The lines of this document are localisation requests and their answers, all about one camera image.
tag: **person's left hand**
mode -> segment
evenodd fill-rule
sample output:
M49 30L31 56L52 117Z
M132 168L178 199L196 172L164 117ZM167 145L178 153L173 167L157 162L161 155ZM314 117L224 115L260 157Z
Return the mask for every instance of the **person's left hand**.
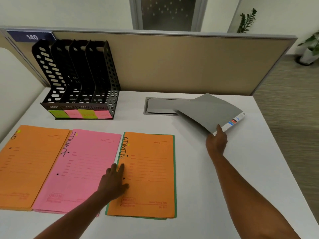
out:
M123 172L124 164L121 164L119 170L116 171L116 164L114 163L102 176L97 192L102 193L107 203L108 200L111 201L120 197L130 187L129 184L122 184Z

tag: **pink file folder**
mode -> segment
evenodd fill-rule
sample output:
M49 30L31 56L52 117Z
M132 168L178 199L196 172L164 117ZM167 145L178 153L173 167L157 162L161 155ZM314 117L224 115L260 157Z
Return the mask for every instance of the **pink file folder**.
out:
M33 210L63 214L90 197L106 169L114 163L120 140L120 134L74 129Z

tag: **green sticky note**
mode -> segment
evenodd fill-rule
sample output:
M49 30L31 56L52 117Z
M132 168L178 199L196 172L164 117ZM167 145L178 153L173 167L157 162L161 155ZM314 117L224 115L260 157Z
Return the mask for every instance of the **green sticky note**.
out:
M85 119L98 119L93 110L78 109L78 111Z
M49 111L56 118L70 118L65 111Z
M173 152L174 152L174 196L175 196L175 217L177 217L177 192L176 192L176 163L175 163L175 135L173 136ZM125 133L123 134L123 138L122 138L122 144L121 144L121 148L123 145L123 141L124 141L124 137L125 137ZM120 155L121 155L121 150L119 152L119 156L117 159L117 165L119 165L119 160L120 160ZM106 206L106 210L105 210L105 214L107 215L107 211L108 211L108 205ZM144 218L144 219L151 219L151 220L167 220L167 218L156 218L156 217L139 217L139 216L128 216L128 217L135 217L135 218Z

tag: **white plant pot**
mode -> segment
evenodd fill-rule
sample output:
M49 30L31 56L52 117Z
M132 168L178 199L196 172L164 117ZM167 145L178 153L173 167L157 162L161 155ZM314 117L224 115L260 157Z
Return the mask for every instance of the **white plant pot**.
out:
M305 52L303 53L303 56L300 58L300 62L303 64L311 64L312 62L314 62L317 58L319 58L319 54L318 55L313 55L312 51L307 48L305 50Z

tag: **white desk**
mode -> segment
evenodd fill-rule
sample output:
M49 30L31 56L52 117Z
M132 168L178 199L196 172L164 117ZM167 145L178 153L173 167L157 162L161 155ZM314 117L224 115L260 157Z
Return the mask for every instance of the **white desk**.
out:
M196 98L196 94L121 91L114 120L56 121L41 105L49 88L0 144L21 125L80 128L123 134L126 131L174 134L177 218L166 221L105 216L105 208L82 238L239 239L205 149L205 137L178 116L143 115L145 97ZM319 226L252 96L217 96L246 113L227 131L225 157L285 216L302 239L318 238ZM33 238L60 218L58 214L0 210L0 238Z

